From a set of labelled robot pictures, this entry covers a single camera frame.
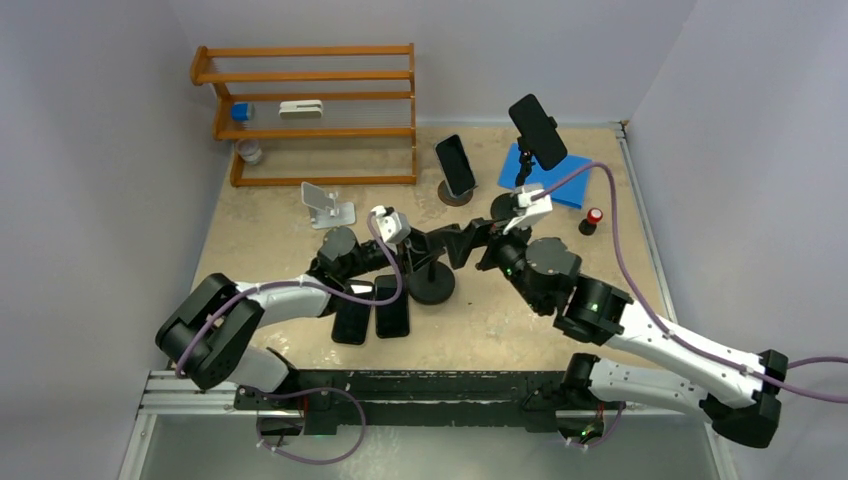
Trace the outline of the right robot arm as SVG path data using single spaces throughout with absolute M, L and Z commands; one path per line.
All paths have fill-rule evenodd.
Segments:
M 497 269 L 531 310 L 579 343 L 628 352 L 654 363 L 627 366 L 589 353 L 572 356 L 561 381 L 576 407 L 634 402 L 690 414 L 720 436 L 764 449 L 779 426 L 778 382 L 788 359 L 775 350 L 749 353 L 653 319 L 625 291 L 581 273 L 582 259 L 558 237 L 533 239 L 503 221 L 474 219 L 435 232 L 452 268 L 483 249 L 476 267 Z

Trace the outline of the black phone from silver stand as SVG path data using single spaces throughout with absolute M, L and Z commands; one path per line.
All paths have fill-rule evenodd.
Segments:
M 345 286 L 344 292 L 359 300 L 372 301 L 374 284 L 369 281 L 351 280 Z M 339 344 L 363 345 L 367 337 L 371 309 L 371 305 L 340 299 L 331 329 L 331 339 Z

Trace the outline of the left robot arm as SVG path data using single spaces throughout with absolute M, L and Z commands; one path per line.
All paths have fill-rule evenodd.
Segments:
M 161 326 L 156 346 L 180 378 L 208 390 L 224 381 L 259 389 L 272 408 L 297 399 L 294 368 L 283 357 L 250 347 L 267 323 L 322 318 L 345 304 L 392 311 L 407 301 L 412 270 L 447 252 L 436 233 L 411 230 L 398 244 L 378 230 L 361 243 L 348 227 L 329 230 L 306 273 L 288 280 L 238 283 L 207 276 Z

